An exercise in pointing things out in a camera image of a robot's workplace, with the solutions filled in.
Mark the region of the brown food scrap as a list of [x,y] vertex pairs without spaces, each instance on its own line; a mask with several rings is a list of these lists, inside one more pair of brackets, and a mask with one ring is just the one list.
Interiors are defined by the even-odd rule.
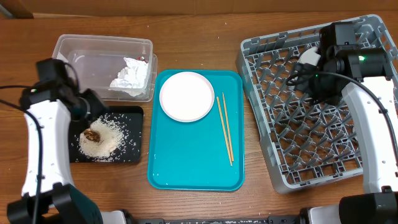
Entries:
[[92,142],[99,142],[101,140],[100,134],[92,129],[84,130],[83,135],[87,138],[87,140]]

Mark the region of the white paper cup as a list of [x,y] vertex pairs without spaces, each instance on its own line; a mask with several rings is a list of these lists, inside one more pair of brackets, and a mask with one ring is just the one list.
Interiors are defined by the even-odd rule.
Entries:
[[306,50],[298,59],[298,63],[301,64],[310,64],[313,66],[317,66],[320,61],[321,55],[318,53],[317,47],[312,47]]

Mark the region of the white napkin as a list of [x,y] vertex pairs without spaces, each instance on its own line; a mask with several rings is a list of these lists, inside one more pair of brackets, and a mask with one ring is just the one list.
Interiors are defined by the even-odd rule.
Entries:
[[141,58],[124,57],[123,60],[126,66],[110,83],[110,90],[123,91],[133,97],[143,94],[147,85],[149,64]]

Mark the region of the red silver foil wrapper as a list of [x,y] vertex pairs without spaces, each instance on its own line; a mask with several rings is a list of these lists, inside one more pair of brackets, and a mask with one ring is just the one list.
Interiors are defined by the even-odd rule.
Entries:
[[137,58],[137,60],[139,60],[139,61],[145,61],[145,62],[147,63],[147,61],[146,61],[146,58],[145,58],[145,57],[138,57],[138,58]]

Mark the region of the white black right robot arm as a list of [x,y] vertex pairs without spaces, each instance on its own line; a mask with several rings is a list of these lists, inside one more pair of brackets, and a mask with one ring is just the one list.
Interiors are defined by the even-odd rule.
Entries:
[[340,50],[322,59],[316,47],[298,60],[287,84],[312,102],[342,98],[354,121],[363,163],[362,195],[302,210],[305,223],[397,223],[397,111],[394,72],[384,49]]

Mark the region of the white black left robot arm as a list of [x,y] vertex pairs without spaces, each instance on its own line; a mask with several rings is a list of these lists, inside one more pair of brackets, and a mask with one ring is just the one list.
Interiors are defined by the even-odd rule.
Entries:
[[29,134],[28,166],[20,200],[9,203],[10,223],[124,223],[123,212],[101,212],[73,183],[68,133],[71,121],[87,129],[106,105],[73,82],[24,87],[17,107]]

